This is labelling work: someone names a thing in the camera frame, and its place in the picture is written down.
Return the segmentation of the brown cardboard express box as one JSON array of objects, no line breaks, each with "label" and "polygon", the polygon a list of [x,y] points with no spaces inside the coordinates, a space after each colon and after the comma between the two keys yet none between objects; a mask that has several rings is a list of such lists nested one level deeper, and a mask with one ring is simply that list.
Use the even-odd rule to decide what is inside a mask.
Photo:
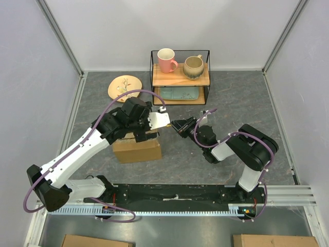
[{"label": "brown cardboard express box", "polygon": [[162,159],[159,136],[144,142],[136,142],[133,133],[112,144],[113,152],[119,163],[136,163]]}]

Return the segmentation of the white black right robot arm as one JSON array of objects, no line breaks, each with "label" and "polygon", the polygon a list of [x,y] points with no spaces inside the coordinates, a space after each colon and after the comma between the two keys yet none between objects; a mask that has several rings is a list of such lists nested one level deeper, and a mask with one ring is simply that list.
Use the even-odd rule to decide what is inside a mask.
[{"label": "white black right robot arm", "polygon": [[235,196],[240,202],[248,202],[253,198],[255,188],[260,185],[267,166],[279,151],[278,144],[248,124],[220,141],[211,126],[198,126],[197,123],[198,119],[190,117],[173,120],[171,126],[181,137],[191,139],[203,151],[209,163],[217,164],[236,155],[245,167],[237,183]]}]

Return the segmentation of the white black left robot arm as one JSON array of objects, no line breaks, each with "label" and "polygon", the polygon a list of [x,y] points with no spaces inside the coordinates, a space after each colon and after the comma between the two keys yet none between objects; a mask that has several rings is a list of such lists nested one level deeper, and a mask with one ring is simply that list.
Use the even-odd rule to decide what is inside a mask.
[{"label": "white black left robot arm", "polygon": [[70,179],[71,175],[91,157],[107,148],[118,139],[133,133],[137,141],[149,139],[147,131],[153,130],[152,103],[131,97],[121,106],[105,110],[87,131],[68,149],[52,161],[39,167],[27,169],[30,182],[29,196],[35,192],[42,207],[49,212],[56,211],[70,199],[97,198],[108,202],[113,196],[112,184],[99,175],[89,180]]}]

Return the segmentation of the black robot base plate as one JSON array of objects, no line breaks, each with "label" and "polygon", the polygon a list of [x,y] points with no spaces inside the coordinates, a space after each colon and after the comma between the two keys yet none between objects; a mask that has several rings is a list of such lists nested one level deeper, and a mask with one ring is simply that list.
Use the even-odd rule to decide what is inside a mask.
[{"label": "black robot base plate", "polygon": [[115,184],[99,200],[134,209],[224,209],[229,204],[262,204],[263,187],[244,192],[236,185]]}]

